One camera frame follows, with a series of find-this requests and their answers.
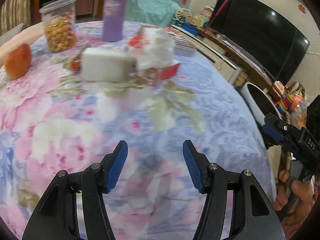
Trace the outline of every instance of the plastic jar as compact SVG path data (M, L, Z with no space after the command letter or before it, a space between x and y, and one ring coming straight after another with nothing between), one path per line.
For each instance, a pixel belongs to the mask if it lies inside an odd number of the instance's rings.
M52 53L71 49L76 44L76 0L58 0L39 10L44 34Z

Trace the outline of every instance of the peach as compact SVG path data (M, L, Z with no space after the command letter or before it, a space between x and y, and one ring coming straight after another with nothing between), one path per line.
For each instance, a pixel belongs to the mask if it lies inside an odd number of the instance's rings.
M24 76L28 72L30 63L31 50L29 45L24 43L7 55L4 69L7 75L14 80Z

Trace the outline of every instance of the human hand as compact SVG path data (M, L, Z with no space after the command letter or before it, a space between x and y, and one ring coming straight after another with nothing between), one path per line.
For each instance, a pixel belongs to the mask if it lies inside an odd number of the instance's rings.
M283 170L279 174L279 179L287 183L289 179L289 171ZM286 185L279 188L278 196L273 204L273 208L276 211L282 210L282 208L287 204L288 197L285 193ZM290 210L290 216L284 218L284 223L287 226L292 226L302 222L308 215L311 209L313 190L311 184L306 184L301 181L295 180L291 184L292 192L300 198L300 202L295 209Z

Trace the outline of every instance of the flat screen tv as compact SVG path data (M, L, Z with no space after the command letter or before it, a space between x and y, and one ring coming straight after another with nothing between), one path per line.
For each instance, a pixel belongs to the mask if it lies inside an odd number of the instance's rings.
M210 28L253 56L271 79L287 84L308 49L308 39L258 0L229 0L219 10L224 1L217 0Z

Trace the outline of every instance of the blue gripper pad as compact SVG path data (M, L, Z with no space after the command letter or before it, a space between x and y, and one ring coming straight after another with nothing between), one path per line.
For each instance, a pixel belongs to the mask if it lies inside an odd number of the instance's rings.
M128 156L128 144L125 141L120 141L112 155L115 156L112 156L114 159L108 170L108 178L106 181L106 190L108 193L117 185L124 162Z
M182 153L184 160L186 162L190 177L192 179L193 186L202 193L204 191L204 185L202 182L202 170L198 166L196 161L197 152L196 148L193 146L190 140L186 140L182 146Z
M273 138L274 140L276 140L277 142L283 142L284 141L284 137L278 133L276 130L273 130L270 126L268 125L264 125L262 126L262 131L270 136L271 138Z

